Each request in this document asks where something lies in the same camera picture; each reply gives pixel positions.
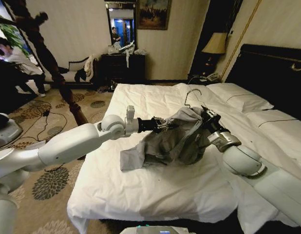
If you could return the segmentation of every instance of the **black headboard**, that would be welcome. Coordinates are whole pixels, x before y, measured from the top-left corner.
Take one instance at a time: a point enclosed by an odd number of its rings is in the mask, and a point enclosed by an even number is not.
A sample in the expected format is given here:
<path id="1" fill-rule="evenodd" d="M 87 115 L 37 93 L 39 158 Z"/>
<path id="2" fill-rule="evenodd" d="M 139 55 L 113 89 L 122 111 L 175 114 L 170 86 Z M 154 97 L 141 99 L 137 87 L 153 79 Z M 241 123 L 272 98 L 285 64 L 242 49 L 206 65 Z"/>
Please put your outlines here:
<path id="1" fill-rule="evenodd" d="M 301 120 L 301 49 L 244 44 L 226 82 L 235 83 Z"/>

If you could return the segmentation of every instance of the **telephone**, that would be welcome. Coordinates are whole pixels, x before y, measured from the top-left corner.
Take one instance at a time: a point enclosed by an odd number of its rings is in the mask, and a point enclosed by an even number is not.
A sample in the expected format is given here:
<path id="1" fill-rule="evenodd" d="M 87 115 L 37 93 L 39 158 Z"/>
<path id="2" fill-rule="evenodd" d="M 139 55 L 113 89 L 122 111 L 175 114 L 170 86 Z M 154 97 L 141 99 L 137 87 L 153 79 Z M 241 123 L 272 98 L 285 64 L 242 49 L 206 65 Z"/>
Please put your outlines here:
<path id="1" fill-rule="evenodd" d="M 221 76 L 217 73 L 212 73 L 209 76 L 207 76 L 206 79 L 210 82 L 220 82 Z"/>
<path id="2" fill-rule="evenodd" d="M 202 77 L 199 79 L 201 82 L 209 81 L 209 82 L 221 82 L 221 76 L 217 73 L 212 73 L 207 77 Z"/>

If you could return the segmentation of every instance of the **table lamp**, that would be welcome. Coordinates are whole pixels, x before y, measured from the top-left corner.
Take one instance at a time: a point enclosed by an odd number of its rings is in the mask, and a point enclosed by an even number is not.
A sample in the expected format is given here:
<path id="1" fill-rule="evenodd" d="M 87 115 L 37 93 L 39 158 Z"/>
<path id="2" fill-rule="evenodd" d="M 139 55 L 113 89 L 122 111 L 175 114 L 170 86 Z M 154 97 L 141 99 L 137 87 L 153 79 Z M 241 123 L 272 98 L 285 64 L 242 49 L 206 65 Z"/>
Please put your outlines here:
<path id="1" fill-rule="evenodd" d="M 214 69 L 215 64 L 219 58 L 219 55 L 225 54 L 225 41 L 227 33 L 213 33 L 208 44 L 202 50 L 203 53 L 209 54 L 209 59 L 205 63 L 205 71 L 203 71 L 203 76 L 210 75 Z"/>

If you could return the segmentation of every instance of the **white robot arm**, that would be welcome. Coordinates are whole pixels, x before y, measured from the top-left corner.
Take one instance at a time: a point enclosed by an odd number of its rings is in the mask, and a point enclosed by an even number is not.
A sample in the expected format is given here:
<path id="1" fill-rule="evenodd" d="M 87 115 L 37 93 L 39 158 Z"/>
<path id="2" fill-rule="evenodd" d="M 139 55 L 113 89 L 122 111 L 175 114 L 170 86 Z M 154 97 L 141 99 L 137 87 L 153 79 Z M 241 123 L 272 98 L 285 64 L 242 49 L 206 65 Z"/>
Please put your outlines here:
<path id="1" fill-rule="evenodd" d="M 221 118 L 204 108 L 203 128 L 210 131 L 210 144 L 223 152 L 223 164 L 249 183 L 262 197 L 301 226 L 301 180 L 261 158 L 241 145 L 229 130 L 219 124 Z M 84 124 L 52 138 L 34 150 L 5 149 L 0 151 L 0 234 L 13 231 L 16 202 L 9 192 L 18 188 L 29 171 L 75 160 L 101 146 L 104 141 L 129 137 L 132 133 L 168 129 L 163 119 L 141 120 L 128 106 L 125 121 L 111 115 L 96 124 Z"/>
<path id="2" fill-rule="evenodd" d="M 221 117 L 218 114 L 203 108 L 203 127 L 211 133 L 208 136 L 210 143 L 223 153 L 223 165 L 301 226 L 301 180 L 241 145 L 229 130 L 219 124 Z"/>

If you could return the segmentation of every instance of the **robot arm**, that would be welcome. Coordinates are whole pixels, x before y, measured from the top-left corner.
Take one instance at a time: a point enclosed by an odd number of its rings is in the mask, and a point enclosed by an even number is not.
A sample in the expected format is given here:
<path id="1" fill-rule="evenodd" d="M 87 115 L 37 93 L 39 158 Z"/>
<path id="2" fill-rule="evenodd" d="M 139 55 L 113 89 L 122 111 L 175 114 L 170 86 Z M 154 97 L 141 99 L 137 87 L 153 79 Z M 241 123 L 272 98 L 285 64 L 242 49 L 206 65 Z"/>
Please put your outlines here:
<path id="1" fill-rule="evenodd" d="M 203 127 L 211 133 L 210 143 L 223 153 L 223 165 L 301 226 L 301 180 L 242 145 L 219 124 L 219 115 L 204 109 Z"/>
<path id="2" fill-rule="evenodd" d="M 162 118 L 134 118 L 134 107 L 128 106 L 125 121 L 119 116 L 110 115 L 99 123 L 83 124 L 61 133 L 38 149 L 0 151 L 0 179 L 19 169 L 30 172 L 68 163 L 99 148 L 107 140 L 129 137 L 132 133 L 142 131 L 160 132 L 164 127 Z"/>

